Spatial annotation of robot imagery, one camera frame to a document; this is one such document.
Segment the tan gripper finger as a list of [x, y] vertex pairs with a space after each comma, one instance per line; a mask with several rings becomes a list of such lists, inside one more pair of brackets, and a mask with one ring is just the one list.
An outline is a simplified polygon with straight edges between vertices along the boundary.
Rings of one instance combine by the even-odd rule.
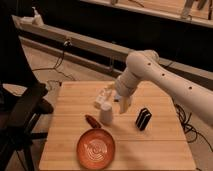
[[112, 92], [113, 90], [115, 90], [115, 84], [114, 83], [108, 84], [107, 86], [104, 87], [104, 89], [106, 90], [106, 92]]
[[125, 113], [128, 108], [131, 106], [131, 101], [132, 98], [131, 97], [122, 97], [119, 101], [119, 105], [120, 105], [120, 113]]

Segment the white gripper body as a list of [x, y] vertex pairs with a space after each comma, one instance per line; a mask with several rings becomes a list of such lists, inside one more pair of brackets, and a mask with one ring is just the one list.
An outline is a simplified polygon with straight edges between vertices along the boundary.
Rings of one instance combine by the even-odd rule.
[[115, 90], [123, 97], [130, 97], [133, 95], [137, 89], [137, 85], [138, 79], [133, 76], [127, 77], [126, 75], [120, 75], [115, 80]]

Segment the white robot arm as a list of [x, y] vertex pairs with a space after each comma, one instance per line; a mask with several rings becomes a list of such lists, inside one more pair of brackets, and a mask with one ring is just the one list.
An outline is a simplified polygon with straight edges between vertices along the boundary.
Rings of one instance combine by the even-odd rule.
[[158, 63], [154, 50], [132, 51], [126, 58], [126, 68], [111, 87], [120, 96], [120, 112], [125, 113], [130, 97], [142, 81], [151, 81], [213, 127], [213, 91], [180, 77]]

